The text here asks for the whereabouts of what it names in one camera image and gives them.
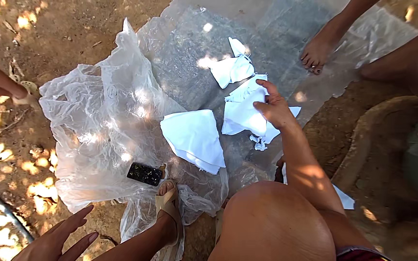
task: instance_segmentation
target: crumpled plastic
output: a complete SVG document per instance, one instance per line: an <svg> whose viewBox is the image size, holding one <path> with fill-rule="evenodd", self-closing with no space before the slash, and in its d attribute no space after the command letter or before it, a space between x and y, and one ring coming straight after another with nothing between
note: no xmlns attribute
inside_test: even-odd
<svg viewBox="0 0 418 261"><path fill-rule="evenodd" d="M225 168L224 152L212 110L173 113L161 121L164 138L178 157L217 175Z"/></svg>
<svg viewBox="0 0 418 261"><path fill-rule="evenodd" d="M166 178L178 184L183 224L203 212L215 216L228 194L226 170L211 175L172 152L159 122L186 110L157 84L127 19L116 44L107 59L78 65L40 87L39 102L58 141L59 196L73 213L90 202L127 202L120 228L125 241L156 219L157 187L127 178L128 169L133 162L153 168L166 164ZM157 257L181 259L183 242L176 256L169 256L171 247L165 247Z"/></svg>

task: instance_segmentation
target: knee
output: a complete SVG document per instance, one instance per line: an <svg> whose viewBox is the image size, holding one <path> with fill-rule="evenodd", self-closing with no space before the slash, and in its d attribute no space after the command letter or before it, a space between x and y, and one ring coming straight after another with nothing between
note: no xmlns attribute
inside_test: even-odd
<svg viewBox="0 0 418 261"><path fill-rule="evenodd" d="M245 187L229 201L230 205L255 211L278 211L291 207L305 206L313 209L309 201L293 187L275 181L260 181Z"/></svg>

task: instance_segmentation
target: white fabric piece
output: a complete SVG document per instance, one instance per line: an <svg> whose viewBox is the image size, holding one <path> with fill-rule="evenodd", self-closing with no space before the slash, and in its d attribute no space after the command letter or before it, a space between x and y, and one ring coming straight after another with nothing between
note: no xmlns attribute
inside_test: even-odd
<svg viewBox="0 0 418 261"><path fill-rule="evenodd" d="M288 185L287 181L287 165L283 163L282 167L282 175L283 175L283 184ZM354 199L352 199L350 196L346 195L344 192L340 191L340 189L333 185L335 188L336 193L338 194L338 197L340 197L341 204L343 205L343 208L346 210L353 210L354 209Z"/></svg>
<svg viewBox="0 0 418 261"><path fill-rule="evenodd" d="M245 130L245 128L230 119L235 117L236 107L239 103L226 102L224 111L224 124L222 125L222 134L235 135Z"/></svg>
<svg viewBox="0 0 418 261"><path fill-rule="evenodd" d="M265 136L267 130L267 121L264 116L256 110L253 102L265 102L265 96L268 95L267 89L259 87L252 92L244 101L238 103L229 120L244 127L245 130L251 131L260 137Z"/></svg>
<svg viewBox="0 0 418 261"><path fill-rule="evenodd" d="M295 118L298 116L299 112L301 111L301 107L288 107L288 108L290 109L291 113L293 114ZM280 131L277 130L270 122L267 122L266 134L264 137L261 138L258 144L254 145L254 148L257 151L265 151L267 149L265 144L270 144L270 142L279 134L280 134Z"/></svg>
<svg viewBox="0 0 418 261"><path fill-rule="evenodd" d="M253 76L254 67L251 60L244 53L246 48L238 39L229 37L234 58L227 58L212 63L210 71L222 89L230 83L239 82Z"/></svg>
<svg viewBox="0 0 418 261"><path fill-rule="evenodd" d="M234 91L230 92L230 96L225 97L225 101L238 103L244 101L252 92L260 87L260 85L256 83L256 80L267 81L267 74L255 74Z"/></svg>
<svg viewBox="0 0 418 261"><path fill-rule="evenodd" d="M229 43L235 57L243 55L246 52L246 47L240 42L240 40L229 37Z"/></svg>
<svg viewBox="0 0 418 261"><path fill-rule="evenodd" d="M225 168L224 152L219 142L212 110L173 113L161 121L164 138L172 151L213 175Z"/></svg>
<svg viewBox="0 0 418 261"><path fill-rule="evenodd" d="M354 199L352 199L350 196L346 195L344 192L340 191L340 189L333 185L335 188L336 193L340 197L341 204L343 204L343 208L346 210L353 210L354 209Z"/></svg>
<svg viewBox="0 0 418 261"><path fill-rule="evenodd" d="M267 74L255 74L252 78L244 82L230 95L225 97L224 124L222 125L222 134L234 135L249 130L250 139L255 141L254 148L257 151L267 149L266 144L280 134L270 122L254 108L253 102L265 102L267 90L256 83L257 79L268 80ZM294 117L297 117L301 107L289 107Z"/></svg>

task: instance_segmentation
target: sandal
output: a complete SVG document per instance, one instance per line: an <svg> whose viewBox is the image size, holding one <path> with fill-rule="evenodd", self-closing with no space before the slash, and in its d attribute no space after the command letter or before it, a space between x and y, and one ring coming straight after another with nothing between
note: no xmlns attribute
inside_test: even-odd
<svg viewBox="0 0 418 261"><path fill-rule="evenodd" d="M12 97L12 101L14 102L14 104L16 105L34 104L34 103L38 104L38 97L39 97L38 86L34 84L33 82L29 82L29 81L21 81L19 84L27 90L28 94L23 99L17 99L15 97Z"/></svg>
<svg viewBox="0 0 418 261"><path fill-rule="evenodd" d="M167 186L169 182L171 182L174 187L171 190L168 190L163 196L156 195L156 217L159 214L159 211L162 210L169 214L177 224L177 239L168 244L168 246L175 246L183 237L182 217L178 210L178 187L174 180L168 179L162 182L159 188Z"/></svg>

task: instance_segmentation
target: smartphone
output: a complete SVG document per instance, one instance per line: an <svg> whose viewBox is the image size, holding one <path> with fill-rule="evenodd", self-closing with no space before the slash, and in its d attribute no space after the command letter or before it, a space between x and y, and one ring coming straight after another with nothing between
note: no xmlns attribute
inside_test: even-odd
<svg viewBox="0 0 418 261"><path fill-rule="evenodd" d="M153 169L136 162L132 163L127 173L127 178L131 178L133 180L140 181L154 187L159 185L161 176L162 170Z"/></svg>

